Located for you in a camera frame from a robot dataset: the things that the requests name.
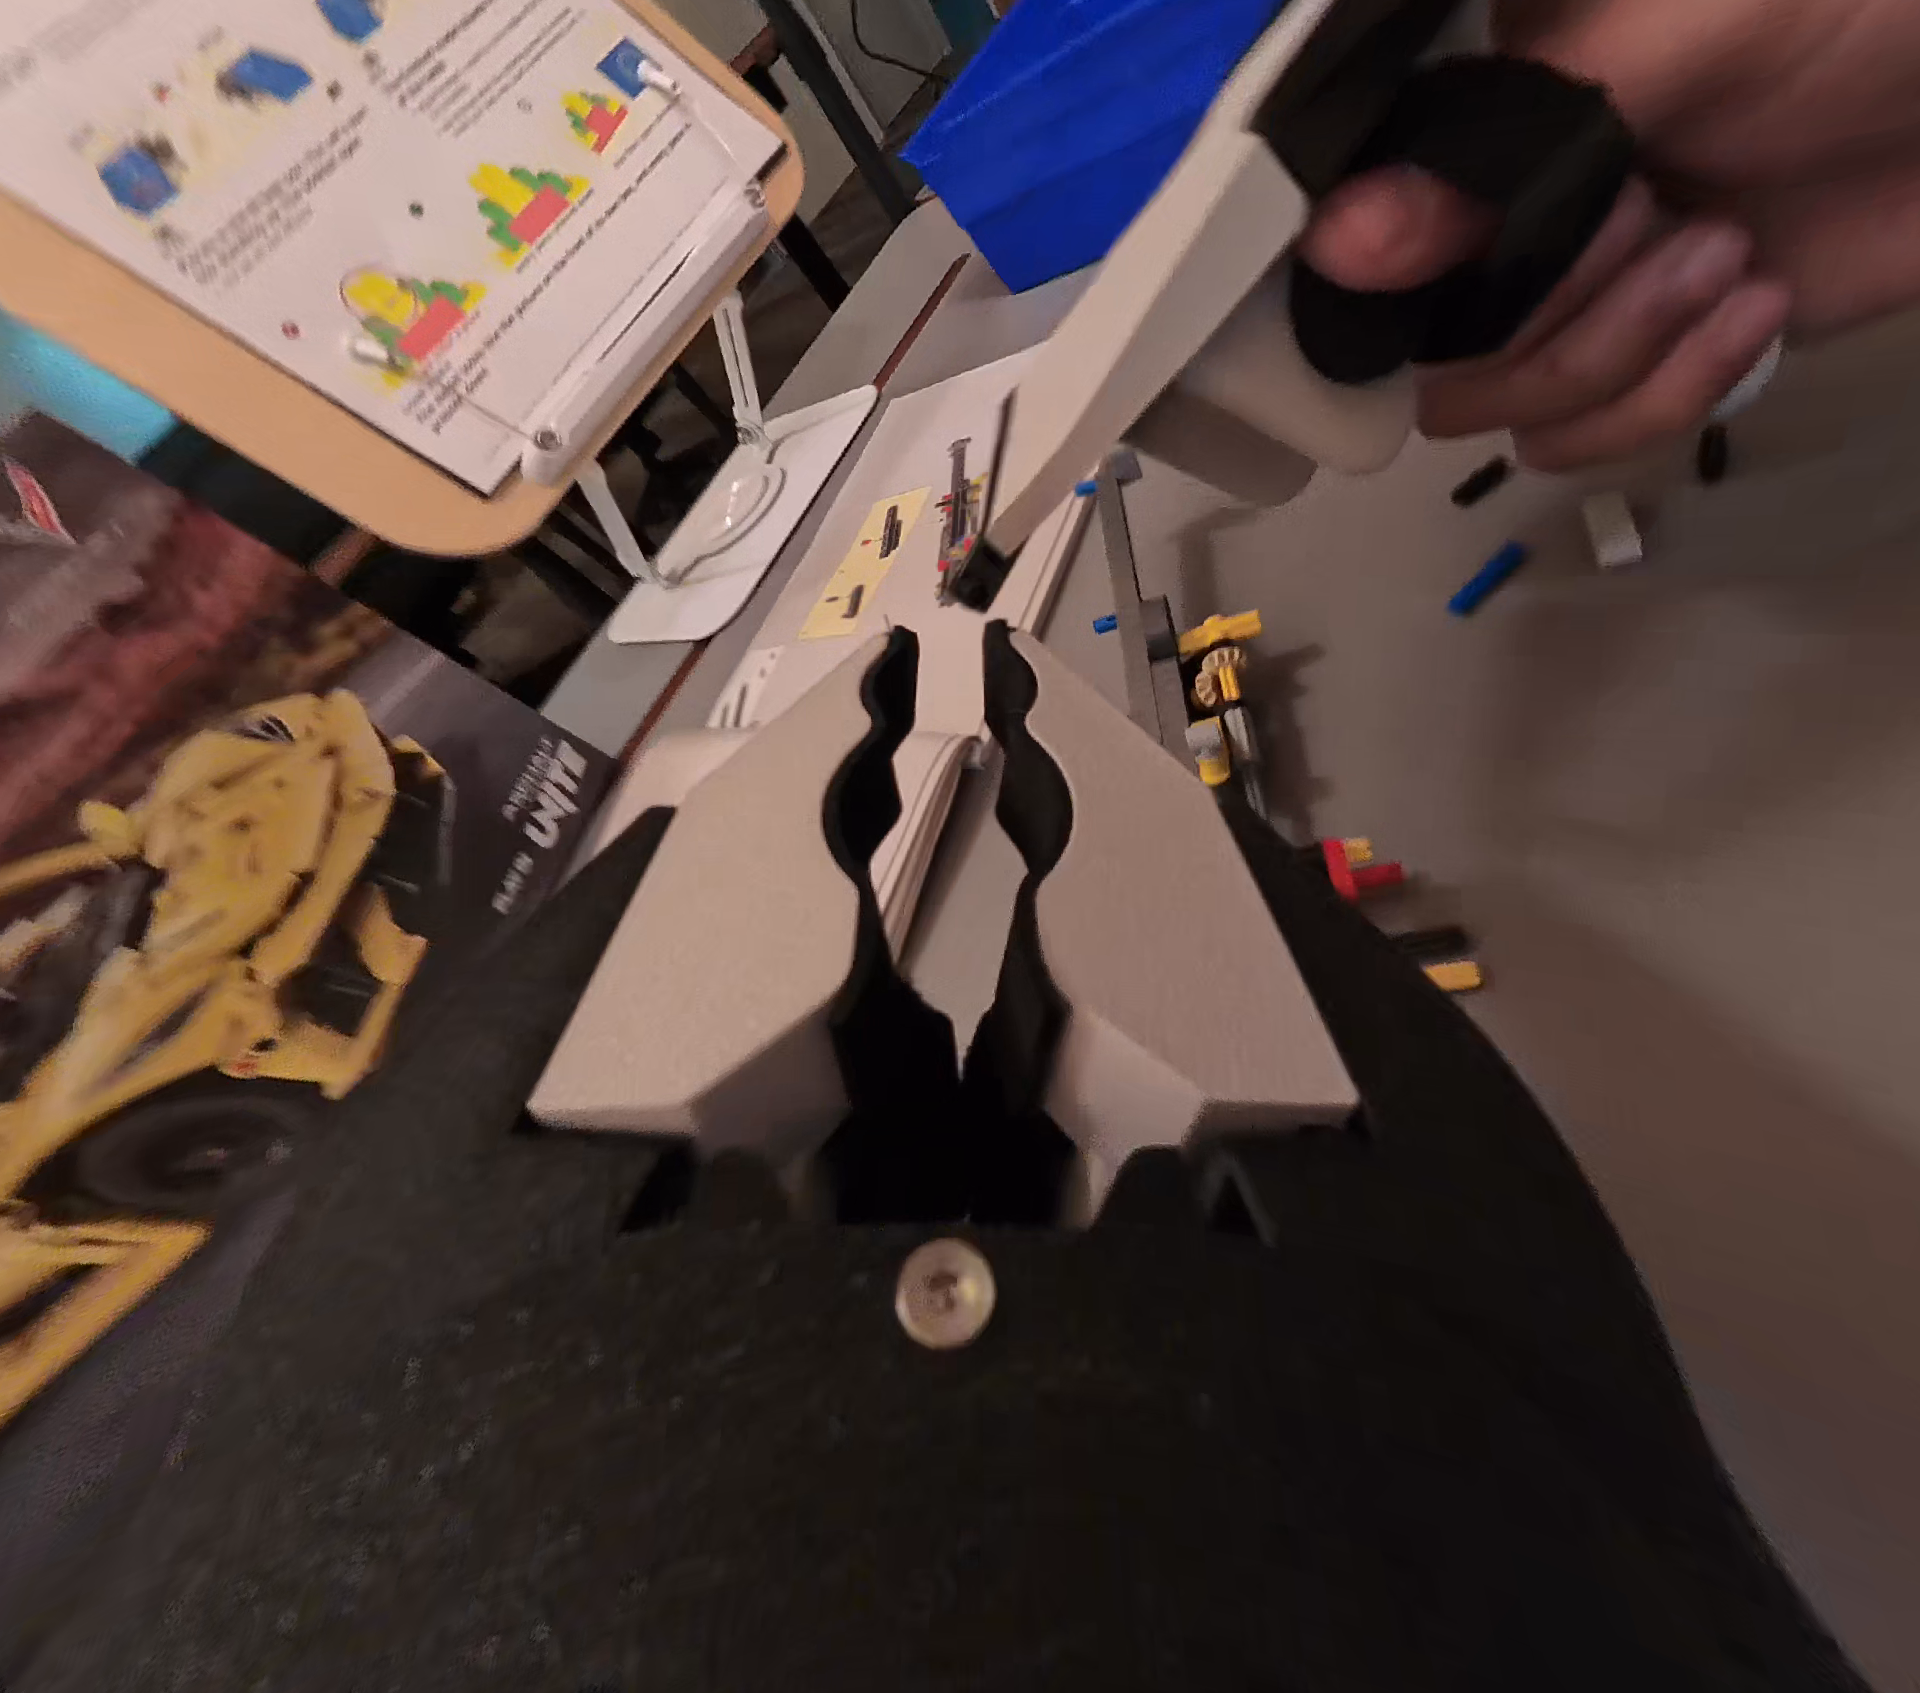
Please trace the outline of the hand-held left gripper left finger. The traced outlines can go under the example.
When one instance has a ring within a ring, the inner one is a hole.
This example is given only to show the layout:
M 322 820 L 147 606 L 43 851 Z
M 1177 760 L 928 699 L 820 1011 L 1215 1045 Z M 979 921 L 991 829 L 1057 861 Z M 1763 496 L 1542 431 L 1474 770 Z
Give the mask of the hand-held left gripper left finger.
M 923 1007 L 872 885 L 919 670 L 911 630 L 868 639 L 666 813 L 528 1098 L 541 1126 L 815 1157 L 840 1218 L 923 1216 Z

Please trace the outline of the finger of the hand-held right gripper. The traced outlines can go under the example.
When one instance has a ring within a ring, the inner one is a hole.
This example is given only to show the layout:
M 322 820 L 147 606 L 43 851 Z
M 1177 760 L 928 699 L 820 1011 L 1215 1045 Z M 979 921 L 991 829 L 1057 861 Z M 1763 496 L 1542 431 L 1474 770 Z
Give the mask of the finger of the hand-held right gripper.
M 986 515 L 946 599 L 995 603 L 1016 555 L 1110 449 L 1165 449 L 1165 396 L 1200 413 L 1187 469 L 1246 502 L 1282 505 L 1297 474 L 1383 471 L 1405 447 L 1405 376 L 1330 384 L 1286 320 L 1306 190 L 1256 131 L 1264 96 L 1336 0 L 1286 0 L 1212 96 L 1171 172 L 1041 342 L 1002 420 Z

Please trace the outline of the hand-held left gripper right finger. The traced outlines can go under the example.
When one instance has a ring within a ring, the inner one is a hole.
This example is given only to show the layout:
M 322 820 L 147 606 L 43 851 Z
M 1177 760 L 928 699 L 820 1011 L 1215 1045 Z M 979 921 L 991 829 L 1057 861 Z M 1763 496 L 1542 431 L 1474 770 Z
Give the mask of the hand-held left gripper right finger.
M 1030 634 L 983 628 L 1021 879 L 982 1018 L 983 1188 L 1091 1225 L 1142 1152 L 1336 1128 L 1357 1083 L 1212 794 Z

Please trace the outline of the lego instruction booklet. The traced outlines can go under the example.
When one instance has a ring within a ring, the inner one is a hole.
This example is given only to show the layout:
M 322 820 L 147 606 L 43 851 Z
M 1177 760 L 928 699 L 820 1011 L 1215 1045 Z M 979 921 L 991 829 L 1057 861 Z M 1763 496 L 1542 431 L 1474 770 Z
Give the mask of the lego instruction booklet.
M 892 770 L 900 814 L 872 862 L 888 940 L 902 945 L 962 772 L 983 765 L 983 617 L 938 599 L 950 469 L 983 494 L 995 414 L 1031 353 L 895 397 L 826 506 L 795 569 L 774 577 L 765 622 L 698 731 L 657 735 L 587 831 L 594 861 L 644 810 L 679 805 L 851 652 L 889 628 L 919 637 L 919 706 Z

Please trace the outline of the long grey Technic assembly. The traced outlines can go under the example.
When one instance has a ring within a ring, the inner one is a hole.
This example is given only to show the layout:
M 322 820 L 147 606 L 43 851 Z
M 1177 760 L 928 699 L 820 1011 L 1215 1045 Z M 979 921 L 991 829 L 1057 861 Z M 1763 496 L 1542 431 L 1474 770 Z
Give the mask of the long grey Technic assembly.
M 1256 823 L 1272 826 L 1262 794 L 1260 741 L 1246 685 L 1249 651 L 1262 634 L 1260 613 L 1212 613 L 1180 628 L 1165 597 L 1147 597 L 1128 513 L 1128 492 L 1139 481 L 1137 455 L 1120 447 L 1105 456 L 1093 478 L 1076 488 L 1076 496 L 1091 502 L 1098 515 L 1115 591 L 1113 606 L 1093 622 L 1093 634 L 1116 642 L 1128 717 L 1174 760 L 1187 765 L 1215 799 L 1236 797 Z M 1381 857 L 1364 838 L 1282 842 L 1282 851 L 1352 907 L 1405 890 L 1407 885 L 1405 867 Z M 1386 939 L 1439 994 L 1466 998 L 1487 986 L 1474 940 L 1461 927 L 1400 929 Z

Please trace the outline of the blue lego pin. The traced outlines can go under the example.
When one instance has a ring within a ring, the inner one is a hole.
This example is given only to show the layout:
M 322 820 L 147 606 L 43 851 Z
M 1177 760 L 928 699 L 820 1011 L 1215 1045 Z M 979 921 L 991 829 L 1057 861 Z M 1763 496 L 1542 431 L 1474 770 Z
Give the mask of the blue lego pin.
M 1506 542 L 1448 597 L 1448 617 L 1476 616 L 1527 569 L 1530 561 L 1532 550 L 1522 542 Z

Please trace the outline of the yellow car lego box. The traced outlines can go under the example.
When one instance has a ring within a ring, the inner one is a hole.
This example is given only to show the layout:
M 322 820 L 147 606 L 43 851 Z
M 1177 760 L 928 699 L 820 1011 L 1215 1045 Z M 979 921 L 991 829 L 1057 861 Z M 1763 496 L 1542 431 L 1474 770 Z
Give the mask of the yellow car lego box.
M 1 469 L 10 1428 L 291 1185 L 614 769 L 48 414 Z

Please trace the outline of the blue plastic bin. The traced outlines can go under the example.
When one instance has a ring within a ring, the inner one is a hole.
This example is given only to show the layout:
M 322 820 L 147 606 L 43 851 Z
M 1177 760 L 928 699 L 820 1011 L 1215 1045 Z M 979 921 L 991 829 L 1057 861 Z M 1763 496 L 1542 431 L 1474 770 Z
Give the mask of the blue plastic bin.
M 1011 292 L 1098 265 L 1286 0 L 1016 0 L 902 152 Z

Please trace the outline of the wooden clipboard with papers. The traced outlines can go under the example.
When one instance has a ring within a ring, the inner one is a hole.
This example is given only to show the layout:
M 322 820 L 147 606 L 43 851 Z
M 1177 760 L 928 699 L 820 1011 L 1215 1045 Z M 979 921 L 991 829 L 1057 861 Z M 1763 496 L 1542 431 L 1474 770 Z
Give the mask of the wooden clipboard with papers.
M 409 553 L 499 553 L 793 215 L 645 0 L 1 0 L 1 296 Z

